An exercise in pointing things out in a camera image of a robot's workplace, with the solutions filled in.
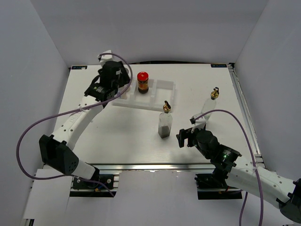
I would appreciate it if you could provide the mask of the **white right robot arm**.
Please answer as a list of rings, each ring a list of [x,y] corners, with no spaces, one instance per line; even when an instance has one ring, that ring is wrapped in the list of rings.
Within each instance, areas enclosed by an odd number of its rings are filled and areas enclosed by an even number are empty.
[[[199,188],[228,187],[244,190],[262,198],[293,222],[301,222],[301,181],[279,176],[254,166],[240,152],[222,145],[212,132],[204,129],[181,129],[176,135],[179,147],[196,148],[211,164],[211,174],[197,174]]]

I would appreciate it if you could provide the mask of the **glass bottle with dark sauce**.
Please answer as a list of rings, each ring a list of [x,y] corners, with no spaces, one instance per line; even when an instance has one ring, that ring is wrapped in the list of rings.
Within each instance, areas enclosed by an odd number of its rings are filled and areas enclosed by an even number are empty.
[[[171,105],[167,101],[165,101],[165,104],[163,105],[163,112],[159,115],[158,122],[158,134],[162,139],[170,136],[173,122],[170,111]]]

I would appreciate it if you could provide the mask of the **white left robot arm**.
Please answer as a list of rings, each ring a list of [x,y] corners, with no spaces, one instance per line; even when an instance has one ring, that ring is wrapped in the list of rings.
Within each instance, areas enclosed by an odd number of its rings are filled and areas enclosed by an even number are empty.
[[[84,92],[79,111],[72,113],[67,121],[50,136],[39,140],[44,164],[67,176],[83,178],[90,188],[99,184],[99,169],[80,160],[73,149],[90,122],[106,107],[101,104],[116,96],[119,88],[130,83],[121,61],[107,61]]]

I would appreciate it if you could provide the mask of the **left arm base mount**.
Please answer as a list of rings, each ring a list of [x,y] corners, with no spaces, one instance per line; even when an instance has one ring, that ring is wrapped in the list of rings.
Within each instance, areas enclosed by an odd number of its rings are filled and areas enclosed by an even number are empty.
[[[119,186],[119,176],[100,174],[98,183],[75,178],[72,181],[70,197],[113,198]]]

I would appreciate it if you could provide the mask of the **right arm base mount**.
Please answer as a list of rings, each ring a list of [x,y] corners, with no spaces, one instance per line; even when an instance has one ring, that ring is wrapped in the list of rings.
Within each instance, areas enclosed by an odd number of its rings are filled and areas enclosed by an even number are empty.
[[[213,180],[211,174],[196,174],[198,200],[239,200],[242,191]]]

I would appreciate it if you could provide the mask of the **red-cap brown sauce bottle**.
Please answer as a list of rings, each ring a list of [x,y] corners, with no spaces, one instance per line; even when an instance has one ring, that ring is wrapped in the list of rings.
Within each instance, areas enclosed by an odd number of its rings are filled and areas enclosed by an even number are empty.
[[[138,81],[138,91],[142,94],[145,94],[149,90],[148,81],[149,75],[147,72],[139,72],[137,74],[137,81]]]

